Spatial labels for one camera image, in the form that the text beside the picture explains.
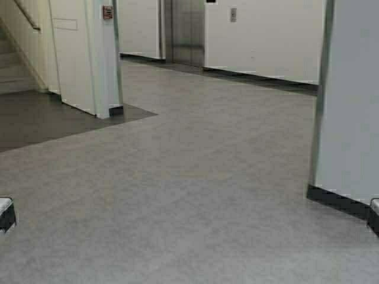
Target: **gray vinyl floor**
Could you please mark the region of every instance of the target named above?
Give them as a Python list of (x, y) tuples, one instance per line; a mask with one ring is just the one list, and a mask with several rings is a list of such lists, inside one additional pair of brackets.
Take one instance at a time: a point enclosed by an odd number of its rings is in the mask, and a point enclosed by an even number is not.
[(305, 197), (315, 97), (123, 62), (159, 114), (0, 153), (0, 283), (364, 283), (379, 240)]

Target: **staircase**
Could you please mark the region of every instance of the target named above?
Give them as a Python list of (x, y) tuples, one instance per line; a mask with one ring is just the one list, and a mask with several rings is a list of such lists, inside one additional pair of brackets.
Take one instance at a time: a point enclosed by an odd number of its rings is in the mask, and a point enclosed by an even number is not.
[(33, 89), (36, 81), (0, 28), (0, 95)]

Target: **red fire alarm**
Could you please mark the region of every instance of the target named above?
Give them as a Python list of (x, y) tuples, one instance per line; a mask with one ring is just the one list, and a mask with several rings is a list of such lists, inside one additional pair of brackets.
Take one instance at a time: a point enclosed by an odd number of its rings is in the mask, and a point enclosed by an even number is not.
[(114, 9), (111, 5), (104, 5), (102, 7), (102, 18), (104, 20), (111, 20), (113, 19)]

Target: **doorway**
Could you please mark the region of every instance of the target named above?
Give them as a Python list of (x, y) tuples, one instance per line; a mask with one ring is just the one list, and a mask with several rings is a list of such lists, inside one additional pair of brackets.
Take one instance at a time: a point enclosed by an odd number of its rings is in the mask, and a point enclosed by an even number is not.
[(172, 57), (174, 63), (204, 66), (204, 0), (172, 1)]

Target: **handrail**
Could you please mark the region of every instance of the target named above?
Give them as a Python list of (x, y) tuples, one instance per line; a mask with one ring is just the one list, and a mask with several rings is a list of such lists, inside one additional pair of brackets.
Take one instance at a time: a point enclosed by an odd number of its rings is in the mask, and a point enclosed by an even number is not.
[(31, 27), (36, 31), (41, 31), (41, 28), (37, 25), (37, 23), (32, 19), (31, 15), (28, 13), (28, 11), (25, 9), (23, 4), (19, 0), (13, 0), (15, 4), (17, 5), (18, 9), (22, 12), (22, 14), (25, 16), (25, 18), (28, 20)]

